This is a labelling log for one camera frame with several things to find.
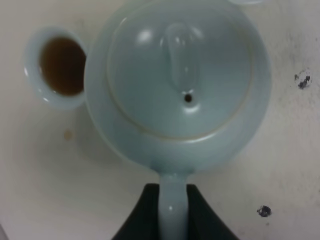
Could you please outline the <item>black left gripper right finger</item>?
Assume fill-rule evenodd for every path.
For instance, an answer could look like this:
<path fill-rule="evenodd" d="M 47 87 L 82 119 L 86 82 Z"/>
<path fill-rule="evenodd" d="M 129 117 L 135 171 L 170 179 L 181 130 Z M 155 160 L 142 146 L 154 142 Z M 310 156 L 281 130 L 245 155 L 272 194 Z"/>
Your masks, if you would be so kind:
<path fill-rule="evenodd" d="M 239 240 L 230 228 L 212 210 L 194 184 L 186 187 L 188 197 L 189 240 Z"/>

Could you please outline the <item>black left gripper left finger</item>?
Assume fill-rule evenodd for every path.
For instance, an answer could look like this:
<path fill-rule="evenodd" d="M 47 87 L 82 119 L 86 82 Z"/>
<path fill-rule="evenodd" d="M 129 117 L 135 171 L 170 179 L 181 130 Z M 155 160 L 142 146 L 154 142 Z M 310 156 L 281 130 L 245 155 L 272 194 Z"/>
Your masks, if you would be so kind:
<path fill-rule="evenodd" d="M 114 240 L 159 240 L 158 202 L 160 186 L 148 183 L 134 209 L 114 235 Z"/>

